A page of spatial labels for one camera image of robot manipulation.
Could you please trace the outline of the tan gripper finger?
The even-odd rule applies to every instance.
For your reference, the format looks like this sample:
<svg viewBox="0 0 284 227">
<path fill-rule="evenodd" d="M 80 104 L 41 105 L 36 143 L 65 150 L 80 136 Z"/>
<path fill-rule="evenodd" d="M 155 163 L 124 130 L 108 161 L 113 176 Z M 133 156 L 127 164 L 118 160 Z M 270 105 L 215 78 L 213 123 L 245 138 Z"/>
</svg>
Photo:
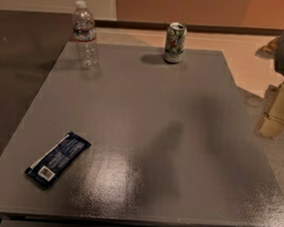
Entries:
<svg viewBox="0 0 284 227">
<path fill-rule="evenodd" d="M 263 117 L 257 132 L 266 138 L 275 138 L 284 131 L 284 82 L 275 87 L 269 85 L 264 98 Z"/>
<path fill-rule="evenodd" d="M 270 40 L 267 44 L 264 44 L 256 51 L 256 56 L 260 58 L 274 59 L 279 41 L 280 37 Z"/>
</svg>

